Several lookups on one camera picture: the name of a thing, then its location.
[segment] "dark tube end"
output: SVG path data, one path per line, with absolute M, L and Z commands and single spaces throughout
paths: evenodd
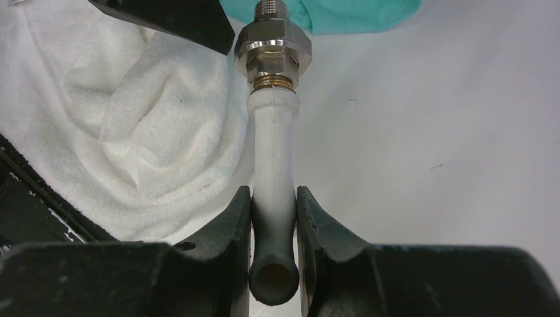
M 256 259 L 249 271 L 249 288 L 255 299 L 269 306 L 291 300 L 299 286 L 299 272 L 293 260 L 269 256 Z

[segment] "brass thread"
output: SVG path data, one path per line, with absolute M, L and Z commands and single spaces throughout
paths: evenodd
M 253 83 L 253 91 L 272 87 L 289 89 L 291 91 L 294 90 L 292 82 L 284 76 L 265 75 L 257 78 Z

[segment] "black clamp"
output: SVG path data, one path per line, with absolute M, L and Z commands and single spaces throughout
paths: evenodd
M 235 32 L 219 0 L 89 0 L 111 17 L 179 36 L 227 55 Z
M 248 316 L 250 205 L 241 187 L 175 246 L 16 246 L 0 262 L 0 316 Z M 302 316 L 560 316 L 522 250 L 369 244 L 305 187 L 297 237 Z

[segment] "clamp jaw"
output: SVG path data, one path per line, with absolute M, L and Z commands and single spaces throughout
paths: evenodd
M 28 244 L 0 262 L 2 316 L 249 316 L 251 197 L 175 246 Z M 560 316 L 522 250 L 369 244 L 297 198 L 302 316 Z

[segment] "black plastic part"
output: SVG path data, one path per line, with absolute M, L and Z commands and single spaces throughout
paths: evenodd
M 0 244 L 116 241 L 55 193 L 0 135 Z
M 542 267 L 514 248 L 376 246 L 298 189 L 303 316 L 560 316 Z
M 249 313 L 250 192 L 175 247 L 25 244 L 0 262 L 0 316 Z
M 227 55 L 235 32 L 219 0 L 89 0 L 111 17 L 179 36 Z

